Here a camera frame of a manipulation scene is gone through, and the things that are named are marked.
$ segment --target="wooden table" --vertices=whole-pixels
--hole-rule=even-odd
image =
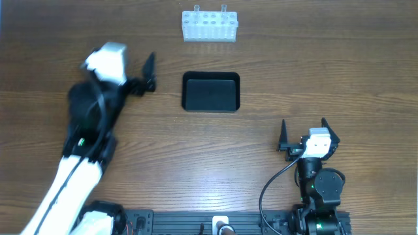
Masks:
[[[291,141],[326,117],[341,138],[328,165],[345,173],[340,210],[355,234],[415,234],[418,2],[222,1],[236,43],[184,43],[181,12],[219,1],[5,0],[0,40],[0,232],[19,232],[47,192],[66,135],[67,92],[106,41],[128,45],[127,73],[157,55],[158,87],[129,97],[113,161],[90,200],[156,211],[257,211]],[[187,113],[185,71],[235,71],[235,114]],[[290,170],[264,207],[288,210]]]

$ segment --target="wood grain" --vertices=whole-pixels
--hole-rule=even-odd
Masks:
[[[120,141],[89,200],[157,211],[257,211],[286,165],[280,121],[297,141],[326,117],[342,142],[328,161],[347,177],[341,210],[354,234],[415,234],[418,167],[418,2],[223,1],[236,43],[184,43],[180,13],[219,1],[5,0],[0,38],[0,232],[19,232],[56,173],[67,92],[106,41],[128,45],[127,73],[157,54],[158,88],[129,97]],[[185,71],[235,71],[235,114],[187,113]],[[265,208],[298,202],[293,173]]]

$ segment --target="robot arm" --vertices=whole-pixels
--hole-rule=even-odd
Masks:
[[[83,63],[88,82],[69,91],[71,120],[56,178],[22,234],[69,234],[87,197],[98,184],[116,148],[113,126],[129,94],[155,90],[154,54],[144,68],[144,79],[125,75],[126,46],[107,42]],[[112,234],[119,212],[86,211],[81,226],[71,234]]]

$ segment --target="wooden tabletop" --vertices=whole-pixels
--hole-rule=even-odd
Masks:
[[[128,45],[127,73],[156,52],[157,91],[129,97],[117,151],[89,200],[156,211],[257,211],[286,164],[281,120],[296,142],[321,117],[341,138],[327,166],[347,177],[339,210],[355,234],[415,234],[418,2],[222,1],[236,43],[183,42],[181,12],[219,1],[5,0],[0,38],[0,232],[20,232],[49,186],[79,65],[107,41]],[[181,107],[186,71],[234,71],[234,114]],[[293,170],[266,210],[299,201]]]

